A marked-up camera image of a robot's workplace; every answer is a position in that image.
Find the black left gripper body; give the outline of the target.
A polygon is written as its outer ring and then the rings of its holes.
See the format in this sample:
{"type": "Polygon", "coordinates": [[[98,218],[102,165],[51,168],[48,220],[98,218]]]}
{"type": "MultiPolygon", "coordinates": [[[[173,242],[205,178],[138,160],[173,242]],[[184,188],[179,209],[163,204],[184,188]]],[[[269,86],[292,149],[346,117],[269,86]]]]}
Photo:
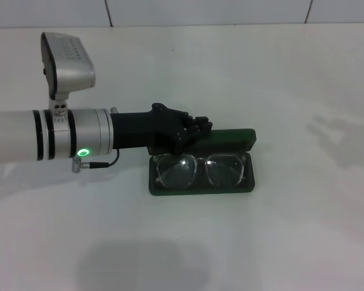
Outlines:
{"type": "Polygon", "coordinates": [[[152,104],[148,112],[112,113],[113,147],[130,149],[162,147],[178,153],[183,147],[183,132],[189,114],[169,109],[161,103],[152,104]]]}

